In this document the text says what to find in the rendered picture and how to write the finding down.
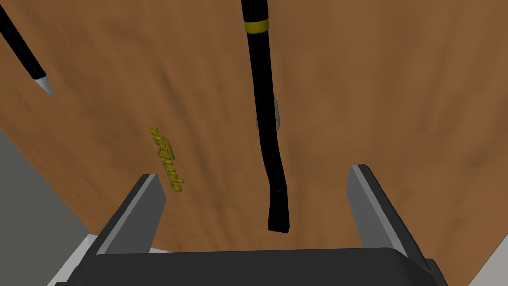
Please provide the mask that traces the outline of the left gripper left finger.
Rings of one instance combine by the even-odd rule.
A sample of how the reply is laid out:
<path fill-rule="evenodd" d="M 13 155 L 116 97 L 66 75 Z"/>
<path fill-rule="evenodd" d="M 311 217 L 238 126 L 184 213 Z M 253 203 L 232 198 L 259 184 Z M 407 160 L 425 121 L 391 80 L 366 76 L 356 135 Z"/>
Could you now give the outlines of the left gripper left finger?
<path fill-rule="evenodd" d="M 142 175 L 92 243 L 91 254 L 149 253 L 165 203 L 158 176 Z"/>

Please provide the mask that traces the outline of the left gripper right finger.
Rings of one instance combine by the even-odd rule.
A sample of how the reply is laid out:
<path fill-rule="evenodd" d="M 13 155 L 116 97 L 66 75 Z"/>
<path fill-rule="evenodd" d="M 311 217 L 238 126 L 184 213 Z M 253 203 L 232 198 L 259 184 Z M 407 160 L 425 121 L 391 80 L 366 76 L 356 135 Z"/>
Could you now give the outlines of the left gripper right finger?
<path fill-rule="evenodd" d="M 430 269 L 416 241 L 367 165 L 350 166 L 346 194 L 362 247 L 392 248 L 423 269 Z"/>

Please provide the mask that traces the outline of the yellow script lettering piece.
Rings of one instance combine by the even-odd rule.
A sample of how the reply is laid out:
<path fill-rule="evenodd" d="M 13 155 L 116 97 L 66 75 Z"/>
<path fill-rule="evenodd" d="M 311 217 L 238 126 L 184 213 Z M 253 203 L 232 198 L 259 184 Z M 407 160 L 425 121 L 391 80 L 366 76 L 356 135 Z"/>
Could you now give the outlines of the yellow script lettering piece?
<path fill-rule="evenodd" d="M 182 191 L 183 179 L 179 179 L 176 170 L 172 167 L 175 160 L 172 147 L 168 139 L 161 134 L 157 128 L 149 127 L 150 133 L 153 136 L 155 145 L 157 146 L 157 155 L 162 159 L 163 167 L 166 171 L 168 180 L 170 181 L 171 188 L 179 193 Z"/>

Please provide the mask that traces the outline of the brown wooden table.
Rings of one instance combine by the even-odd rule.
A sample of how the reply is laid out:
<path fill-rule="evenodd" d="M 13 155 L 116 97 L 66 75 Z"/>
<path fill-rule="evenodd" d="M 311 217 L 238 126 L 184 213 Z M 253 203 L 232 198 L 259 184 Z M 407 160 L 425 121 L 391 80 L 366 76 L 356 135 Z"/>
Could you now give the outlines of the brown wooden table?
<path fill-rule="evenodd" d="M 240 0 L 0 4 L 55 94 L 0 40 L 0 127 L 93 233 L 157 173 L 156 248 L 358 247 L 352 164 L 450 286 L 508 233 L 508 0 L 268 0 L 288 234 L 267 229 Z M 149 127 L 172 147 L 179 193 Z"/>

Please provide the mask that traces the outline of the black tool with yellow band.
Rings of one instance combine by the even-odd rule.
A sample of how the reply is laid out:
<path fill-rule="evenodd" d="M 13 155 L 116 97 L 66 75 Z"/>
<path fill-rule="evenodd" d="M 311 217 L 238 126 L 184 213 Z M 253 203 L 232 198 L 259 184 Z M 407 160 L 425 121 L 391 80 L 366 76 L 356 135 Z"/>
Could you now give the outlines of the black tool with yellow band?
<path fill-rule="evenodd" d="M 270 188 L 268 229 L 288 233 L 289 207 L 276 130 L 268 2 L 267 0 L 240 0 L 240 2 L 247 33 L 260 147 Z"/>

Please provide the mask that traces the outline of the black pen with silver tip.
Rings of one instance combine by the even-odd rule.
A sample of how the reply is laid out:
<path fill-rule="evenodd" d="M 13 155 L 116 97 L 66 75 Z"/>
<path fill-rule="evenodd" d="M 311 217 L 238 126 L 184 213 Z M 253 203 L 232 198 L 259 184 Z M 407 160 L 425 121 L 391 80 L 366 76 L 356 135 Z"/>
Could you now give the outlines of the black pen with silver tip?
<path fill-rule="evenodd" d="M 38 60 L 24 41 L 12 20 L 0 4 L 0 33 L 16 54 L 30 77 L 51 97 L 54 98 L 48 77 Z"/>

